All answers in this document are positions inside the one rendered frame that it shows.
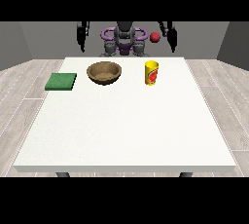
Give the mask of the green square pad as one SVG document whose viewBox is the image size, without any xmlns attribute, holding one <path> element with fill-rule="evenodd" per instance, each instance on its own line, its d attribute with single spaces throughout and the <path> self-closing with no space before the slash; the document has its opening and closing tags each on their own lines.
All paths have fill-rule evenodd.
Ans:
<svg viewBox="0 0 249 224">
<path fill-rule="evenodd" d="M 46 86 L 46 91 L 71 91 L 73 89 L 76 73 L 53 73 Z"/>
</svg>

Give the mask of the brown wooden bowl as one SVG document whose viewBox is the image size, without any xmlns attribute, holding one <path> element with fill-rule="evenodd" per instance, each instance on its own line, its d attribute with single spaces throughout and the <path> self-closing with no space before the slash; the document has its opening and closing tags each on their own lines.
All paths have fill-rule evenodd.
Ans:
<svg viewBox="0 0 249 224">
<path fill-rule="evenodd" d="M 87 69 L 89 78 L 98 85 L 106 86 L 116 82 L 122 74 L 122 68 L 115 62 L 99 61 Z"/>
</svg>

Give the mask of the yellow cup with melon print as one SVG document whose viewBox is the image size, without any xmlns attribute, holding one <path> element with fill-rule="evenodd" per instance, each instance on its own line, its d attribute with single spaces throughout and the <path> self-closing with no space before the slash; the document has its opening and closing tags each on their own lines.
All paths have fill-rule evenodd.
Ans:
<svg viewBox="0 0 249 224">
<path fill-rule="evenodd" d="M 145 84 L 152 86 L 156 83 L 159 72 L 159 64 L 154 60 L 147 60 L 145 62 Z"/>
</svg>

